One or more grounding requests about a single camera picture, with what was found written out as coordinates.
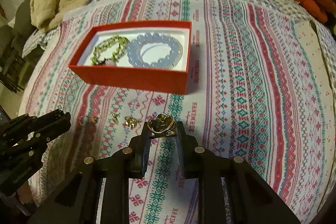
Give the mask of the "patterned knit bedspread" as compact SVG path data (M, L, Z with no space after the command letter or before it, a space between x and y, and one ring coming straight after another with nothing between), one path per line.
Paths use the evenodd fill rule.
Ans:
M89 29L139 20L192 23L186 95L88 85L68 67ZM335 151L334 98L310 24L239 0L106 0L65 17L23 96L20 112L62 109L72 127L49 144L30 180L43 200L86 156L126 147L147 121L167 113L199 144L222 157L241 156L310 223L329 190ZM118 124L110 112L119 112Z

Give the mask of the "small gold earring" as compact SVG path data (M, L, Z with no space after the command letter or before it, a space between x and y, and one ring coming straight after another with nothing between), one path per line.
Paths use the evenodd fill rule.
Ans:
M118 124L118 118L120 116L120 113L119 112L110 112L110 116L111 116L111 119L112 119L112 122L114 124Z

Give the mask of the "red jewelry box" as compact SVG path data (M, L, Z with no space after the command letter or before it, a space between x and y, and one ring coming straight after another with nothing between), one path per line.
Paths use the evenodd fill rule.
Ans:
M89 46L95 34L102 31L124 31L132 28L158 27L161 29L177 28L187 31L187 46L190 46L192 23L188 21L147 20L137 22L121 22L91 27L84 36L78 50L72 57L68 67L85 83L92 85L113 86L172 94L187 94L190 50L187 50L186 66L183 71L168 69L150 69L133 67L110 67L106 65L80 65L80 58Z

